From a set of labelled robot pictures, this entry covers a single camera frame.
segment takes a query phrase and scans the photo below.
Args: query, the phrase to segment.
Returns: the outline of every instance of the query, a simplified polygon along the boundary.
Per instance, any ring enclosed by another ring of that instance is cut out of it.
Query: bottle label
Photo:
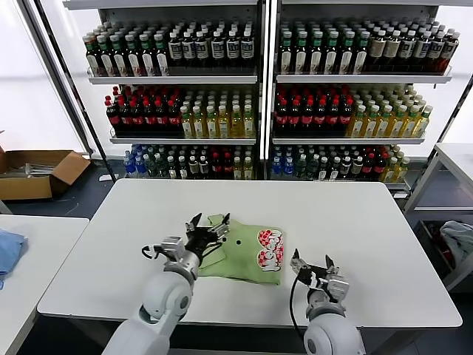
[[[183,130],[186,138],[192,138],[192,129],[189,122],[183,122]]]
[[[245,170],[245,180],[253,180],[253,170]]]
[[[148,53],[143,54],[143,61],[145,62],[145,68],[148,76],[154,76],[154,65],[151,55]]]
[[[456,42],[446,42],[445,46],[443,46],[443,51],[440,54],[441,58],[451,59],[457,47],[458,47],[458,43]]]
[[[162,76],[168,76],[169,75],[169,68],[168,68],[168,61],[166,59],[165,54],[158,54],[157,55],[157,63],[160,66],[160,71]]]
[[[281,74],[289,74],[290,52],[283,52],[281,57]]]
[[[327,57],[325,59],[324,74],[331,74],[332,73],[333,64],[335,63],[335,57],[336,56],[337,56],[336,52],[327,53]]]
[[[204,138],[204,131],[203,131],[203,128],[202,128],[202,123],[201,122],[194,122],[194,128],[195,128],[195,137],[197,139]]]
[[[401,41],[398,52],[399,58],[410,58],[414,50],[415,41]]]
[[[429,52],[427,53],[427,58],[437,59],[438,57],[440,57],[444,45],[445,42],[432,41],[432,43],[430,44]]]
[[[183,42],[183,54],[185,59],[194,59],[194,42]]]
[[[394,126],[392,127],[391,134],[389,135],[390,138],[397,138],[399,136],[399,131],[401,130],[403,121],[397,121]]]
[[[414,129],[415,122],[410,121],[406,125],[406,129],[402,132],[402,138],[411,138],[412,130]]]
[[[319,172],[319,181],[323,181],[325,180],[325,175],[327,174],[327,172],[325,170],[321,170]]]
[[[310,124],[312,122],[312,116],[302,116],[303,124]]]
[[[350,67],[350,62],[352,60],[352,53],[351,52],[345,52],[341,56],[341,62],[340,62],[340,70],[338,71],[339,74],[347,74],[348,73],[348,68]]]
[[[302,74],[304,72],[305,52],[299,52],[296,55],[296,68],[294,74]]]
[[[351,138],[358,138],[360,136],[361,126],[363,126],[362,121],[356,121],[353,125],[352,137]]]
[[[253,121],[245,121],[245,138],[253,137]]]
[[[175,61],[177,61],[183,58],[183,49],[180,42],[177,42],[177,43],[169,42],[168,46],[169,46],[169,56],[171,57],[171,59],[174,59]]]
[[[317,74],[319,71],[321,55],[322,53],[320,52],[312,53],[312,56],[310,57],[310,74]]]
[[[138,61],[138,57],[135,54],[128,54],[128,59],[132,65],[133,75],[140,76],[140,62]]]
[[[384,48],[383,57],[394,58],[398,54],[401,41],[387,41]]]
[[[223,41],[212,41],[212,56],[214,59],[224,59],[225,43]]]
[[[125,61],[123,60],[123,56],[120,54],[115,54],[113,56],[113,59],[115,59],[115,63],[117,63],[117,68],[118,72],[120,73],[120,76],[126,76],[126,67]]]
[[[242,58],[252,59],[254,57],[254,45],[253,40],[242,41]]]
[[[313,121],[316,124],[323,124],[325,122],[325,116],[313,116]]]
[[[207,121],[208,137],[215,139],[217,137],[217,131],[215,130],[215,122]]]
[[[384,132],[386,132],[387,124],[388,123],[386,121],[380,122],[379,127],[378,127],[378,131],[376,132],[376,135],[375,135],[377,138],[383,138],[384,137]]]
[[[98,64],[97,59],[93,55],[87,56],[87,61],[89,62],[90,69],[92,70],[92,74],[94,76],[98,76]]]
[[[113,76],[115,73],[113,72],[113,65],[110,57],[107,54],[101,55],[103,65],[105,66],[106,73],[108,76]]]
[[[353,67],[353,74],[361,74],[364,66],[364,60],[367,58],[366,52],[359,52],[356,55],[355,66]]]
[[[220,122],[220,137],[223,139],[228,138],[228,127],[226,122]]]
[[[197,52],[198,59],[207,59],[208,58],[208,43],[204,42],[195,42],[195,51]]]
[[[238,41],[227,41],[227,56],[230,59],[239,57],[239,42]]]

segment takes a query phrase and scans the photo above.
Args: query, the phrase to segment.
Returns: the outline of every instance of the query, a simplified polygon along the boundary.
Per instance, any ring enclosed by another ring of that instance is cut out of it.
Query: white shelf
[[[130,7],[230,6],[256,5],[257,0],[69,0],[69,10],[123,9]]]
[[[273,144],[421,144],[422,138],[273,138]]]
[[[418,83],[445,84],[452,79],[452,68],[443,75],[277,75],[278,83],[309,84],[309,83]]]
[[[234,76],[111,76],[91,77],[89,82],[95,85],[113,84],[255,84],[256,75]]]
[[[119,144],[205,144],[220,146],[252,146],[256,143],[256,139],[117,138],[112,136],[110,142]]]

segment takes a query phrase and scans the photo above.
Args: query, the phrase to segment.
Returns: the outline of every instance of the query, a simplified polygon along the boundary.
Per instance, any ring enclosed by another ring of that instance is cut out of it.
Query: bottle
[[[350,64],[352,61],[353,55],[353,39],[355,38],[355,33],[353,31],[347,31],[345,33],[344,45],[340,49],[340,53],[337,55],[339,63],[337,65],[338,73],[340,75],[347,74],[350,70]]]
[[[375,138],[383,138],[386,134],[386,129],[391,121],[392,106],[386,105],[383,108],[383,113],[378,115],[378,122],[375,126]]]
[[[299,39],[296,46],[296,63],[294,65],[294,74],[300,75],[304,73],[305,69],[305,57],[306,49],[305,45],[307,43],[307,32],[299,32]]]
[[[361,168],[361,177],[364,179],[369,179],[372,174],[372,168],[375,165],[375,153],[369,153],[368,157],[365,159],[363,167]]]
[[[420,107],[418,105],[411,106],[407,120],[404,121],[401,131],[399,132],[399,137],[411,138],[415,125],[418,122],[419,109]]]
[[[353,74],[361,74],[364,67],[364,62],[368,53],[368,41],[370,40],[370,33],[367,31],[361,32],[358,48],[356,49],[355,60],[353,64]]]
[[[328,38],[327,47],[325,48],[325,65],[324,74],[332,74],[333,66],[337,56],[337,31],[330,31],[330,37]]]
[[[356,116],[352,119],[350,124],[353,124],[347,128],[347,137],[350,138],[359,138],[361,128],[363,126],[365,115],[366,115],[365,105],[359,105],[356,110]]]
[[[392,176],[393,183],[402,183],[407,173],[407,166],[410,163],[409,158],[402,158],[401,164],[395,169],[394,175]]]
[[[418,121],[414,132],[412,133],[413,138],[422,138],[423,133],[426,131],[426,127],[429,124],[429,116],[432,113],[433,107],[428,105],[425,106],[423,112],[421,113],[421,119]]]
[[[231,138],[243,138],[245,135],[243,127],[243,120],[241,112],[239,110],[239,105],[233,106],[233,112],[231,114],[231,128],[230,128],[230,137]]]
[[[399,39],[400,35],[401,31],[395,30],[392,32],[391,36],[386,38],[386,45],[384,46],[383,58],[381,60],[382,64],[388,65],[395,62],[399,46],[401,45],[401,40]]]
[[[156,43],[156,57],[157,57],[157,65],[160,68],[160,72],[162,76],[169,75],[169,68],[168,68],[168,60],[166,59],[167,50],[166,46],[164,45],[163,35],[157,33],[154,35],[154,41]]]
[[[242,161],[240,157],[234,158],[234,180],[242,179]]]
[[[459,37],[460,33],[454,32],[452,34],[452,37],[446,40],[445,45],[443,46],[442,53],[440,54],[440,58],[436,62],[437,72],[445,72],[446,68],[449,66],[449,62],[452,59],[453,53],[455,53],[458,45],[460,44],[460,42],[458,41]]]
[[[386,46],[386,31],[380,30],[377,35],[371,39],[370,51],[368,52],[368,63],[370,65],[379,65]]]
[[[320,160],[320,166],[319,166],[319,176],[318,176],[319,181],[324,181],[325,177],[327,176],[327,163],[328,163],[327,157],[322,157]]]
[[[195,67],[196,53],[195,42],[190,32],[184,32],[184,41],[182,42],[183,57],[186,67]]]
[[[180,108],[181,121],[183,124],[184,136],[187,139],[195,138],[194,122],[192,122],[191,114],[186,106]]]
[[[320,63],[322,57],[322,36],[324,35],[321,31],[315,31],[313,33],[313,43],[310,49],[310,66],[309,74],[314,75],[320,72]]]
[[[136,46],[135,37],[133,35],[126,35],[126,47],[128,48],[128,60],[132,66],[133,76],[143,76],[145,69],[141,51]]]
[[[284,31],[282,34],[282,46],[279,48],[281,74],[287,75],[290,72],[290,64],[292,60],[293,49],[290,46],[290,38],[292,37],[291,31]]]

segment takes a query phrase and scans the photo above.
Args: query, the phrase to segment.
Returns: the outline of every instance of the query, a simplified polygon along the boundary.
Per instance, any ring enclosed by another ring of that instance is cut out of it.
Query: cardboard box
[[[0,153],[0,174],[25,163],[55,166],[50,176],[0,177],[0,200],[51,198],[64,193],[90,161],[70,150],[21,150]]]

